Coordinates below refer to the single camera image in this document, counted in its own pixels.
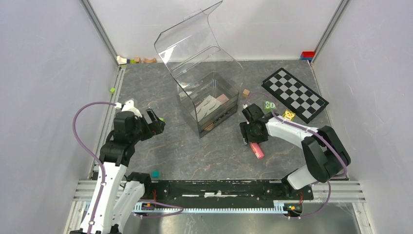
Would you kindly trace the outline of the pink spray bottle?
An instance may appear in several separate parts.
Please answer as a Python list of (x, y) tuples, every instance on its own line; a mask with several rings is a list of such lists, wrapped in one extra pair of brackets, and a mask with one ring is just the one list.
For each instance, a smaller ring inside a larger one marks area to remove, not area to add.
[(249, 146), (250, 146), (250, 148), (252, 149), (252, 151), (253, 151), (253, 153), (254, 153), (254, 155), (255, 155), (255, 157), (256, 157), (257, 159), (262, 159), (262, 158), (264, 157), (264, 153), (263, 153), (263, 151), (262, 151), (262, 149), (260, 148), (260, 146), (259, 146), (258, 143), (252, 143), (252, 142), (250, 142), (250, 143), (249, 143)]

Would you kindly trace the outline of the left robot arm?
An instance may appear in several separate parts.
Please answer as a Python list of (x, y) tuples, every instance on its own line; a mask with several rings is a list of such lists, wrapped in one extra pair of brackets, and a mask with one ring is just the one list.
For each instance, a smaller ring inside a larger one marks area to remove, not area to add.
[(98, 179), (90, 207), (75, 230), (76, 234), (121, 234), (126, 221), (140, 198), (152, 195), (153, 185), (147, 173), (133, 172), (127, 176), (125, 188), (117, 196), (120, 184), (135, 153), (135, 145), (163, 133), (165, 122), (152, 109), (146, 110), (151, 122), (147, 123), (138, 110), (117, 113), (111, 130), (100, 149)]

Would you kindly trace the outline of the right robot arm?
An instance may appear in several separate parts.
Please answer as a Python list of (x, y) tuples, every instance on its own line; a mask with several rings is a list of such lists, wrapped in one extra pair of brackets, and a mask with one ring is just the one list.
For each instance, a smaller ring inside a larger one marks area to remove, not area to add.
[(332, 127), (304, 126), (274, 112), (264, 113), (256, 104), (243, 105), (242, 114), (246, 121), (240, 129), (246, 144), (277, 137), (302, 149), (305, 165), (282, 179), (284, 197), (294, 199), (307, 185), (347, 175), (351, 158)]

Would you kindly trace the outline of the pink compact case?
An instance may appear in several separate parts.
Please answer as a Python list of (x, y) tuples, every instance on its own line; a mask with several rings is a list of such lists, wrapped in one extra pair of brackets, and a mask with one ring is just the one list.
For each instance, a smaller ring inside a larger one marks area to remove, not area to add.
[(218, 96), (216, 99), (217, 99), (221, 104), (224, 104), (224, 103), (226, 103), (227, 101), (229, 101), (229, 98), (228, 98), (225, 94), (222, 94), (222, 95)]

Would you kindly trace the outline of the round peach powder puff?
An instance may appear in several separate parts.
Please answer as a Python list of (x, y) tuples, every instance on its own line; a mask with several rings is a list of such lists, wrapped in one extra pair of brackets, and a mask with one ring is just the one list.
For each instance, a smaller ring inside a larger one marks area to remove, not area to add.
[(211, 124), (205, 128), (205, 131), (211, 131), (213, 128), (214, 128), (214, 124)]

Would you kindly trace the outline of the eyebrow stencil card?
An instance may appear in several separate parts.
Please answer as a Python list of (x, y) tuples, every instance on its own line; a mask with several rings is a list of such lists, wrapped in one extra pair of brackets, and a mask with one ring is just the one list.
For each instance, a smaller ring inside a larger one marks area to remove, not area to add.
[(211, 114), (213, 111), (215, 111), (217, 108), (221, 106), (221, 102), (209, 95), (207, 96), (197, 107), (195, 110), (195, 114), (197, 117), (197, 121), (200, 122), (202, 119), (207, 117), (209, 114)]

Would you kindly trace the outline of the clear acrylic drawer organizer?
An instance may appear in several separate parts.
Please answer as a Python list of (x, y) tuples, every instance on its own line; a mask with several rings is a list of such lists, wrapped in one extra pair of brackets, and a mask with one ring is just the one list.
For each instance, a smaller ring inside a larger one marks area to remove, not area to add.
[[(243, 71), (242, 65), (217, 42), (209, 23), (210, 14), (221, 1), (206, 9), (199, 9), (178, 24), (162, 31), (154, 48), (177, 87), (177, 100), (186, 123), (199, 137), (228, 119), (238, 109)], [(209, 95), (217, 98), (225, 94), (229, 101), (197, 121), (196, 107)]]

